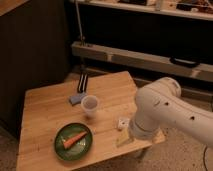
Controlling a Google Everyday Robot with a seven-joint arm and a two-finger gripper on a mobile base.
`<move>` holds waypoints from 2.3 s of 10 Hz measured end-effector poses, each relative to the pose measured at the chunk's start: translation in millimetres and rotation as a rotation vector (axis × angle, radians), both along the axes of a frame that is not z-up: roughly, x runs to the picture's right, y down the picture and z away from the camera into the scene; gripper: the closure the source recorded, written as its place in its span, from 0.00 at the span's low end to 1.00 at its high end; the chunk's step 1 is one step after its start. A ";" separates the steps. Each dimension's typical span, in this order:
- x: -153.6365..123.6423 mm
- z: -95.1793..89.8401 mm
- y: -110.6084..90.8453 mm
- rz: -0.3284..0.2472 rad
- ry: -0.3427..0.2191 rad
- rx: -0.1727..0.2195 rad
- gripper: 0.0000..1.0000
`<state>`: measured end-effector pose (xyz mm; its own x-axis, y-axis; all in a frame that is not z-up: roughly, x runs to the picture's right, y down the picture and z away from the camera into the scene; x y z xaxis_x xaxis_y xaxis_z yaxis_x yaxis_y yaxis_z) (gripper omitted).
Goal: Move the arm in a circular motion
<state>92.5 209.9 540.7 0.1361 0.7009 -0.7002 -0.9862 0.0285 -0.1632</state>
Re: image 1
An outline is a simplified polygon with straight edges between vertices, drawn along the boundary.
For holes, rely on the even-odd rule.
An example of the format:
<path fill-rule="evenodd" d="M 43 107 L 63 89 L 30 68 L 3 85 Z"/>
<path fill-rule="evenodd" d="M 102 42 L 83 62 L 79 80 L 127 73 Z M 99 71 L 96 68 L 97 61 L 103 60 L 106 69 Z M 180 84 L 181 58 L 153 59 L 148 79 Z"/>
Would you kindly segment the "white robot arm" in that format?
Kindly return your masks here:
<path fill-rule="evenodd" d="M 163 77 L 139 88 L 135 94 L 136 113 L 129 131 L 137 139 L 151 139 L 161 123 L 169 124 L 213 148 L 213 112 L 181 99 L 179 83 Z"/>

